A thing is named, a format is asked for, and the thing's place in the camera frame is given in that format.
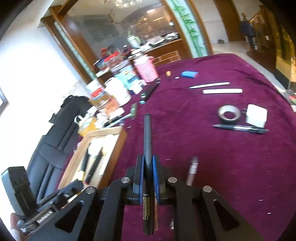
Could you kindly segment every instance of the pink container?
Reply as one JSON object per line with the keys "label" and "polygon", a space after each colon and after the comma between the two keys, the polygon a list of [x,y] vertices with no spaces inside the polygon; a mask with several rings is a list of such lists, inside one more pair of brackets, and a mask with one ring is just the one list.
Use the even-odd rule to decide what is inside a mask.
{"label": "pink container", "polygon": [[156,78],[158,78],[158,73],[155,69],[155,66],[153,65],[154,57],[142,56],[141,58],[146,58],[147,60],[139,64],[137,64],[137,62],[141,62],[138,61],[139,59],[135,61],[135,67],[138,73],[140,74],[141,78],[146,82],[154,81]]}

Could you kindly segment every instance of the wooden box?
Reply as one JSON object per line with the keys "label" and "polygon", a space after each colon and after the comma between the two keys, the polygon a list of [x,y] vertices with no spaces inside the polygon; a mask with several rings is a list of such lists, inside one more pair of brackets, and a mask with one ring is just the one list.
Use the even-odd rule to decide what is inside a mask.
{"label": "wooden box", "polygon": [[[96,168],[96,171],[90,181],[89,185],[84,183],[84,187],[94,186],[99,188],[107,187],[110,183],[111,175],[113,173],[113,169],[117,164],[117,160],[121,153],[122,147],[124,145],[125,139],[127,137],[127,132],[123,127],[111,127],[102,130],[95,130],[90,131],[81,141],[79,147],[76,149],[75,153],[73,154],[63,176],[59,183],[58,189],[61,189],[72,181],[78,178],[79,170],[81,167],[81,163],[83,157],[85,155],[86,149],[91,143],[92,139],[104,137],[108,134],[114,135],[114,141],[110,144],[110,148],[107,151],[107,154],[104,155]],[[87,175],[88,171],[90,170],[95,157],[90,157],[86,172],[84,177]]]}

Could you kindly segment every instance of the door frame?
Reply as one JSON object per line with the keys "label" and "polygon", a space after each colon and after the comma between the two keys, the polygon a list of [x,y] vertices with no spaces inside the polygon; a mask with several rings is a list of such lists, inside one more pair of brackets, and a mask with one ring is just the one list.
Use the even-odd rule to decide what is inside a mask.
{"label": "door frame", "polygon": [[[218,12],[219,12],[219,14],[220,14],[220,16],[221,16],[221,19],[222,19],[222,22],[223,22],[223,25],[224,25],[224,28],[225,28],[225,31],[226,31],[226,34],[227,34],[227,37],[228,37],[229,34],[228,34],[228,32],[227,32],[227,28],[226,28],[226,26],[225,26],[225,24],[224,24],[224,21],[223,21],[223,18],[222,18],[222,15],[221,15],[220,9],[219,9],[219,7],[218,7],[218,5],[217,5],[217,0],[213,0],[213,1],[214,1],[215,5],[216,5],[216,8],[218,9]],[[235,10],[235,11],[234,11],[234,14],[235,14],[236,17],[237,17],[238,22],[240,23],[241,20],[240,20],[239,13],[238,13],[238,11],[237,11],[237,8],[236,8],[235,4],[233,3],[232,0],[226,0],[226,1],[230,2],[231,6],[232,6],[233,9]],[[241,36],[241,40],[245,40],[245,37],[242,35],[242,33],[241,33],[241,32],[239,32],[239,33],[240,33],[240,36]]]}

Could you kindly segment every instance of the white stick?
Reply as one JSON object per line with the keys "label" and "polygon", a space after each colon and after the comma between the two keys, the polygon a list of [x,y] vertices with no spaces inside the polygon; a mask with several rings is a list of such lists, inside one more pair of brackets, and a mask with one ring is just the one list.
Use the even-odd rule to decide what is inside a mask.
{"label": "white stick", "polygon": [[218,85],[229,85],[229,82],[221,82],[221,83],[213,83],[213,84],[205,84],[205,85],[196,85],[189,87],[188,89],[197,89],[197,88],[202,88],[202,87],[209,87],[209,86],[218,86]]}
{"label": "white stick", "polygon": [[242,89],[212,89],[203,90],[204,94],[242,93]]}

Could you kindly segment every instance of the metal screw head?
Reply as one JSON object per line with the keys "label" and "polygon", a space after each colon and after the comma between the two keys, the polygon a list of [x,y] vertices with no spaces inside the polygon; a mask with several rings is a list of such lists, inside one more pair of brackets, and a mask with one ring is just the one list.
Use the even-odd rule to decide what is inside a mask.
{"label": "metal screw head", "polygon": [[202,189],[204,190],[204,192],[211,192],[212,191],[212,188],[210,186],[204,186]]}
{"label": "metal screw head", "polygon": [[129,182],[130,182],[130,179],[129,179],[128,177],[123,177],[123,178],[121,179],[121,182],[122,182],[122,183],[129,183]]}
{"label": "metal screw head", "polygon": [[85,191],[87,194],[92,194],[92,193],[94,193],[95,190],[96,189],[94,187],[88,187]]}
{"label": "metal screw head", "polygon": [[176,179],[175,177],[169,177],[169,178],[168,178],[168,181],[169,181],[170,183],[176,183],[176,182],[177,182],[177,179]]}

